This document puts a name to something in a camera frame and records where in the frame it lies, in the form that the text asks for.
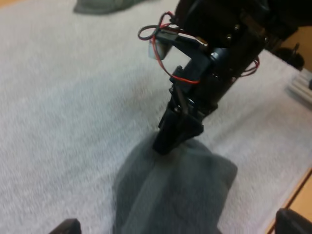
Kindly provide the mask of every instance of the black wire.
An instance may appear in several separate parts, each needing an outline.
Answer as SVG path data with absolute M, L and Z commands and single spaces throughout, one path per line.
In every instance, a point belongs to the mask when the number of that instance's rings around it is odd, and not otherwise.
M 159 22 L 158 22 L 158 25 L 147 25 L 143 28 L 141 28 L 138 33 L 137 33 L 137 36 L 140 40 L 151 40 L 153 38 L 153 36 L 156 36 L 157 33 L 159 33 L 160 31 L 160 27 L 161 27 L 161 23 L 164 19 L 165 16 L 170 16 L 170 19 L 172 19 L 174 16 L 173 14 L 171 14 L 170 12 L 165 12 L 163 13 L 161 16 L 160 16 L 160 19 L 159 19 Z M 149 36 L 147 37 L 141 37 L 141 33 L 147 29 L 152 29 L 154 28 L 154 31 L 152 32 L 152 34 L 150 34 Z
M 151 28 L 154 28 L 154 31 L 152 32 L 152 34 L 150 34 L 149 36 L 147 37 L 141 37 L 141 33 L 147 29 L 151 29 Z M 159 32 L 159 29 L 160 27 L 158 25 L 147 25 L 143 28 L 141 28 L 139 30 L 139 32 L 137 33 L 137 36 L 140 40 L 150 40 L 153 38 L 153 36 L 156 36 L 156 34 Z

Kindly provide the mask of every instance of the black object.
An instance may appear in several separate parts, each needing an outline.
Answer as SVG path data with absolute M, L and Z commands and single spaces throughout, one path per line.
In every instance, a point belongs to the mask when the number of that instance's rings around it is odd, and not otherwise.
M 114 234 L 215 234 L 237 167 L 191 139 L 162 157 L 156 134 L 137 145 L 115 184 Z
M 276 213 L 275 234 L 312 234 L 312 223 L 289 209 Z
M 301 71 L 304 67 L 304 59 L 302 55 L 297 52 L 298 48 L 299 43 L 297 43 L 293 49 L 282 47 L 274 51 L 273 54 Z
M 297 27 L 312 24 L 312 16 L 295 1 L 279 0 L 180 0 L 171 19 L 180 30 L 206 41 L 177 36 L 168 39 L 159 28 L 153 35 L 158 41 L 173 45 L 191 60 L 185 68 L 177 67 L 174 76 L 199 84 L 181 82 L 173 77 L 172 97 L 159 123 L 154 149 L 169 153 L 183 141 L 203 132 L 202 121 L 217 108 L 217 103 L 246 68 L 267 49 L 271 52 Z
M 49 234 L 81 234 L 81 227 L 78 219 L 69 218 L 59 224 Z

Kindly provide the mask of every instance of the white cloth surface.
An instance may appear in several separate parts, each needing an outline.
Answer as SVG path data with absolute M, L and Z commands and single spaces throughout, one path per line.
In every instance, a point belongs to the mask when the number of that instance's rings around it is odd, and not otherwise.
M 0 233 L 48 233 L 76 217 L 84 234 L 109 233 L 112 183 L 154 130 L 168 77 L 137 31 L 177 0 L 116 14 L 75 15 L 75 0 L 26 0 L 0 9 Z M 264 233 L 312 161 L 311 108 L 285 90 L 297 72 L 268 52 L 204 121 L 199 139 L 238 175 L 219 222 Z M 187 59 L 172 50 L 173 71 Z

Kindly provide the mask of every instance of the screw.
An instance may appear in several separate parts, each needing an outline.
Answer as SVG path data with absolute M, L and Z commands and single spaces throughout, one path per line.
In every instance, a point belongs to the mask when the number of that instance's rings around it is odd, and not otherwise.
M 232 35 L 231 34 L 226 35 L 226 39 L 227 40 L 231 40 L 232 39 Z

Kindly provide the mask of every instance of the black plastic part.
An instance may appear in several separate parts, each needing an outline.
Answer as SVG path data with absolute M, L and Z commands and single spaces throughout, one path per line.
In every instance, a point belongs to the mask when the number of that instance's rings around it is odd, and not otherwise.
M 289 209 L 276 213 L 275 234 L 312 234 L 312 223 Z
M 69 218 L 59 224 L 49 234 L 81 234 L 81 227 L 78 219 Z

